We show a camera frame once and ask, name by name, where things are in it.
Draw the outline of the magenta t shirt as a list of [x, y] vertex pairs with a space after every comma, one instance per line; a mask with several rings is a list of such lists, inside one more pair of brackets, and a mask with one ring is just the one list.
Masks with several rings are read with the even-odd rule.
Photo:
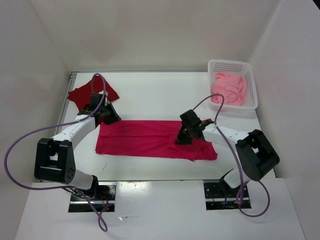
[[215, 161], [218, 154], [210, 142], [193, 140], [176, 144], [181, 122], [176, 120], [121, 120], [101, 124], [95, 146], [100, 155]]

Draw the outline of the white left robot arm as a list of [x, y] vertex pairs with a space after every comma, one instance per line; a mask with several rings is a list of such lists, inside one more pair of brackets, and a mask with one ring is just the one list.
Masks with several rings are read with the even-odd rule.
[[77, 114], [75, 122], [52, 138], [37, 143], [34, 177], [80, 189], [89, 200], [103, 191], [98, 178], [76, 169], [74, 150], [77, 145], [100, 124], [111, 125], [121, 118], [106, 96], [93, 93], [90, 103]]

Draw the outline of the light pink t shirt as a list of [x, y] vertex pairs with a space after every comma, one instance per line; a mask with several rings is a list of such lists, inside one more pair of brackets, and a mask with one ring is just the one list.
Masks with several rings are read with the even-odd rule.
[[223, 95], [224, 105], [242, 106], [246, 100], [247, 82], [241, 75], [218, 72], [211, 91]]

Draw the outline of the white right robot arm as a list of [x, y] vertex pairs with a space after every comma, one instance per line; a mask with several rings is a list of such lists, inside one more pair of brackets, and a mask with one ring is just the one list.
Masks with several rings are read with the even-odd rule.
[[222, 177], [219, 191], [225, 197], [232, 196], [237, 187], [249, 181], [260, 181], [280, 162], [280, 157], [261, 130], [251, 132], [217, 125], [216, 120], [200, 120], [188, 110], [180, 115], [181, 128], [175, 143], [191, 145], [200, 140], [229, 148], [237, 157], [237, 167]]

